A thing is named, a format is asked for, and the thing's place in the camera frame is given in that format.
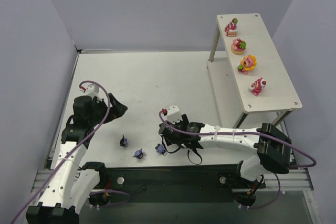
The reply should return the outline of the pink bear cake slice toy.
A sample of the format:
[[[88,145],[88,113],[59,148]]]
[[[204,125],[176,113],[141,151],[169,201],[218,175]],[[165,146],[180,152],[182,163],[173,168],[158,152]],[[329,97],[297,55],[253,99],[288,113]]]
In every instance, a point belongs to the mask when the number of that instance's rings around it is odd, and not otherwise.
[[[237,24],[238,24],[238,19],[233,18],[232,21],[226,25],[224,32],[227,37],[237,36],[238,34]]]

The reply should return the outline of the pink bear sunflower toy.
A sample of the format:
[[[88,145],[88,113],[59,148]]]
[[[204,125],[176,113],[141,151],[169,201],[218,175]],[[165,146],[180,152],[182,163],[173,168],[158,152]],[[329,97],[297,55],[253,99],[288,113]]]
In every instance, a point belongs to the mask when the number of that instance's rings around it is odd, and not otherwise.
[[[245,75],[248,74],[249,71],[253,70],[257,66],[256,57],[253,55],[248,55],[244,57],[240,64],[237,67],[237,70]]]

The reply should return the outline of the purple black figurine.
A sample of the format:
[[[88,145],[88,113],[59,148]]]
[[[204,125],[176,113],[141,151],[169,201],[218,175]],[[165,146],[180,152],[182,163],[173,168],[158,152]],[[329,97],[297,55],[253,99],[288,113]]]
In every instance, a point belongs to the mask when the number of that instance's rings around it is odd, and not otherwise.
[[[123,147],[123,148],[126,148],[128,147],[128,139],[123,135],[121,140],[120,140],[120,146]]]

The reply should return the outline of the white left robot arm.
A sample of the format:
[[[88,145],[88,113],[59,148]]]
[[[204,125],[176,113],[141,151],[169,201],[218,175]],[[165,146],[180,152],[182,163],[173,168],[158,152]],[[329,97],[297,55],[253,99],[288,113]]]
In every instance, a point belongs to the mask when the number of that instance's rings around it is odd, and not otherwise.
[[[37,205],[26,211],[28,223],[79,223],[79,213],[93,189],[103,188],[109,180],[105,164],[87,162],[75,178],[95,128],[122,117],[127,106],[111,93],[104,100],[95,92],[74,99],[73,114],[61,133],[59,156],[51,179],[42,186]]]

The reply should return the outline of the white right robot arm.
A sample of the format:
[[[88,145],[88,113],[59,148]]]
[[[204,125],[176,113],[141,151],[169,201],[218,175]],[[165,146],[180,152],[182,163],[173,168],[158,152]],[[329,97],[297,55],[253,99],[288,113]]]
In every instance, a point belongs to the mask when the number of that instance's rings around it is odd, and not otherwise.
[[[189,122],[185,114],[174,123],[167,121],[165,112],[160,112],[159,118],[163,139],[194,154],[205,148],[249,153],[251,157],[240,161],[237,168],[238,176],[244,180],[253,182],[265,173],[289,173],[291,140],[270,123],[251,129],[230,129]]]

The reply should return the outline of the pink bear donut toy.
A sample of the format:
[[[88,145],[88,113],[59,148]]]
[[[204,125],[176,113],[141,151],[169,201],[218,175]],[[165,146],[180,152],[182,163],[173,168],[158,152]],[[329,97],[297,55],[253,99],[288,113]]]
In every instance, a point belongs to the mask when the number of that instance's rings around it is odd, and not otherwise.
[[[231,44],[231,51],[235,55],[242,55],[246,50],[247,43],[240,38],[236,38],[233,40]]]

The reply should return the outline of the pink bear strawberry hat toy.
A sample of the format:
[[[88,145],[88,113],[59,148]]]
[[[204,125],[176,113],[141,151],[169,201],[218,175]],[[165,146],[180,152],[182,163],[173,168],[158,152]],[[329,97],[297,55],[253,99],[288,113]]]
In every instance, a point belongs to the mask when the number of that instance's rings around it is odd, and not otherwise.
[[[262,92],[266,84],[267,84],[267,81],[264,78],[259,78],[249,86],[248,90],[254,96],[257,97]]]

